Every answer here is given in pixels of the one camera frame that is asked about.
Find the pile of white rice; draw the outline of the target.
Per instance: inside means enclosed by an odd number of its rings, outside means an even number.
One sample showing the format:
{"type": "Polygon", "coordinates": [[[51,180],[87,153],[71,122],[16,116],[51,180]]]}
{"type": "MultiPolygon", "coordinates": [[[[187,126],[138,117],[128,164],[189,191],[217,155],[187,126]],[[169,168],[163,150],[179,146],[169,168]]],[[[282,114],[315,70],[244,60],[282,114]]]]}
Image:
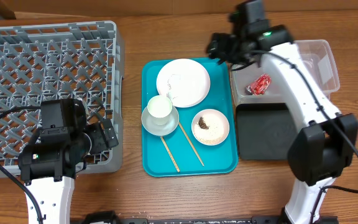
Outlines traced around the pile of white rice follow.
{"type": "Polygon", "coordinates": [[[199,142],[205,145],[217,145],[225,136],[224,125],[219,120],[207,120],[205,123],[209,126],[209,129],[201,129],[198,126],[198,122],[194,126],[193,134],[199,142]]]}

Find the wooden chopstick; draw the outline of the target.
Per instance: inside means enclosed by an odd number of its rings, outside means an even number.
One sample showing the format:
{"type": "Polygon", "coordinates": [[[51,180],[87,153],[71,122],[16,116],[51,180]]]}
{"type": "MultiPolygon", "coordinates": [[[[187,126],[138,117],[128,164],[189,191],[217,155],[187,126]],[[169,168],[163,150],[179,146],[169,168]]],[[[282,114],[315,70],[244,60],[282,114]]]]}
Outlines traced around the wooden chopstick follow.
{"type": "Polygon", "coordinates": [[[190,144],[190,146],[191,146],[193,152],[195,153],[196,157],[198,158],[199,162],[200,162],[201,165],[204,167],[204,162],[202,161],[200,155],[198,154],[198,151],[197,151],[196,148],[194,147],[194,145],[193,145],[191,139],[190,139],[189,136],[187,135],[187,133],[186,133],[185,129],[183,128],[181,122],[179,122],[178,125],[179,125],[179,127],[180,127],[182,133],[183,133],[184,136],[186,137],[188,143],[190,144]]]}
{"type": "Polygon", "coordinates": [[[175,158],[174,158],[174,156],[173,156],[173,154],[172,154],[170,148],[168,147],[168,145],[167,145],[167,143],[166,143],[164,137],[163,137],[163,136],[160,136],[160,139],[161,139],[161,141],[162,141],[162,143],[163,143],[163,145],[164,145],[164,147],[165,147],[165,149],[166,149],[166,151],[167,151],[167,153],[168,153],[168,155],[169,155],[169,157],[170,157],[170,159],[171,159],[173,165],[175,166],[176,171],[177,171],[178,173],[180,173],[180,168],[178,167],[177,162],[176,162],[176,160],[175,160],[175,158]]]}

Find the dark brown food scrap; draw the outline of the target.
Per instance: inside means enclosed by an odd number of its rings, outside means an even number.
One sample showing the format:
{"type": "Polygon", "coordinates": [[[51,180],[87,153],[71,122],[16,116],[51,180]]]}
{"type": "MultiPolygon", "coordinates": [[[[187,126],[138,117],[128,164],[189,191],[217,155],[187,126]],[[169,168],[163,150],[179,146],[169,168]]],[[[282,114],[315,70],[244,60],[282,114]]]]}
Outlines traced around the dark brown food scrap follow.
{"type": "Polygon", "coordinates": [[[205,123],[203,117],[200,117],[200,118],[199,118],[199,120],[198,120],[198,126],[199,126],[201,129],[209,129],[209,126],[205,123]]]}

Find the red snack wrapper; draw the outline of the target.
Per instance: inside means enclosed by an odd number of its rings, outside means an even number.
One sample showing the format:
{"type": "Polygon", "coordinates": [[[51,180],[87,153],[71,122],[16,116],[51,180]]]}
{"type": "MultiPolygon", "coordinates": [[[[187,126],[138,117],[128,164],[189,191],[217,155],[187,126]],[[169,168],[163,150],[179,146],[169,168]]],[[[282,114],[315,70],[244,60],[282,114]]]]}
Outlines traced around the red snack wrapper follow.
{"type": "Polygon", "coordinates": [[[263,95],[271,83],[271,77],[266,73],[247,85],[245,90],[247,95],[263,95]]]}

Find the white ceramic cup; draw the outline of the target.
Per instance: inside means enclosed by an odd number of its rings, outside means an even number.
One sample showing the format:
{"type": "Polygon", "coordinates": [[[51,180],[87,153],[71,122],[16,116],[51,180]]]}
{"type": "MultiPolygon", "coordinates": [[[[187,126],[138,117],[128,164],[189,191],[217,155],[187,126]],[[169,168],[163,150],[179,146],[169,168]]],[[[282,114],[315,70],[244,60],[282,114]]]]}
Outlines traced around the white ceramic cup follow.
{"type": "Polygon", "coordinates": [[[151,115],[153,124],[156,125],[164,125],[168,122],[172,108],[171,100],[162,95],[152,97],[147,104],[147,111],[151,115]]]}

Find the large white round plate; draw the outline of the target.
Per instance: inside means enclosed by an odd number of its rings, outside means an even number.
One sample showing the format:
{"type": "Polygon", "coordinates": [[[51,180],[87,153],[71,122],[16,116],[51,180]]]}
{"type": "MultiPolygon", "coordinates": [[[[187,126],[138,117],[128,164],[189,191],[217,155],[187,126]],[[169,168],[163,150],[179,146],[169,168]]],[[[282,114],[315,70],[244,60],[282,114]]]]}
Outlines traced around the large white round plate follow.
{"type": "Polygon", "coordinates": [[[177,108],[201,103],[209,93],[211,79],[202,64],[180,58],[164,65],[157,75],[157,92],[168,97],[177,108]]]}

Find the grey shallow bowl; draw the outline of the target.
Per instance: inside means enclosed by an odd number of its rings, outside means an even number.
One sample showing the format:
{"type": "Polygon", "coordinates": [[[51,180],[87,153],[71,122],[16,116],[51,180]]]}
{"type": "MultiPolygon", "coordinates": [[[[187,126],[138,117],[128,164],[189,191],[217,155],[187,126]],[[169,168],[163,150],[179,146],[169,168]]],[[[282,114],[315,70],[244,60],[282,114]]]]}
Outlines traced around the grey shallow bowl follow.
{"type": "Polygon", "coordinates": [[[148,109],[144,109],[141,116],[142,125],[147,132],[154,136],[166,136],[172,133],[179,124],[179,113],[175,107],[164,118],[152,116],[148,109]]]}

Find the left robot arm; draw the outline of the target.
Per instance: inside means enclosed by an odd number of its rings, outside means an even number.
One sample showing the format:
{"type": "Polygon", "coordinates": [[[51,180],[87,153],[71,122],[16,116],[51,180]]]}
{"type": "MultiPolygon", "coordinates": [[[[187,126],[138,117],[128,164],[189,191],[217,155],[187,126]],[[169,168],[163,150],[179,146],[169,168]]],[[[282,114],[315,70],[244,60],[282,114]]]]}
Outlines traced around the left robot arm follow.
{"type": "Polygon", "coordinates": [[[44,101],[40,115],[41,127],[18,157],[29,223],[69,223],[77,165],[117,146],[118,139],[111,120],[87,123],[81,100],[44,101]]]}

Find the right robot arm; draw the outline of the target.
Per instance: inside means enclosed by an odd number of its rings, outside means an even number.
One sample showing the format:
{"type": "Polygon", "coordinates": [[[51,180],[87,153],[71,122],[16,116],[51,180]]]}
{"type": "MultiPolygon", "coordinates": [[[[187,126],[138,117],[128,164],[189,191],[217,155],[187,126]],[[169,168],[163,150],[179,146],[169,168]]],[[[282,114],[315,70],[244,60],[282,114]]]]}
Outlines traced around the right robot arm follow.
{"type": "Polygon", "coordinates": [[[287,154],[296,180],[278,222],[319,223],[327,189],[352,162],[358,122],[326,98],[288,29],[270,25],[262,1],[238,4],[229,20],[231,34],[212,35],[209,58],[245,67],[257,63],[279,86],[298,130],[287,154]]]}

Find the small pink-rimmed white bowl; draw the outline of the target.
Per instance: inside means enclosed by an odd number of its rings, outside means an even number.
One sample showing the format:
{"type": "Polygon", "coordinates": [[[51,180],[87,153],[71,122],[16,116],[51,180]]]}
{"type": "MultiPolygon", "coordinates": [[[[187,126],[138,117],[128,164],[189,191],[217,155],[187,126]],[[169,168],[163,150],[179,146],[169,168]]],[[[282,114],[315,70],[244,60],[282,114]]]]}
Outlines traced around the small pink-rimmed white bowl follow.
{"type": "Polygon", "coordinates": [[[195,115],[191,131],[198,142],[206,146],[221,144],[229,135],[229,121],[218,110],[205,109],[195,115]]]}

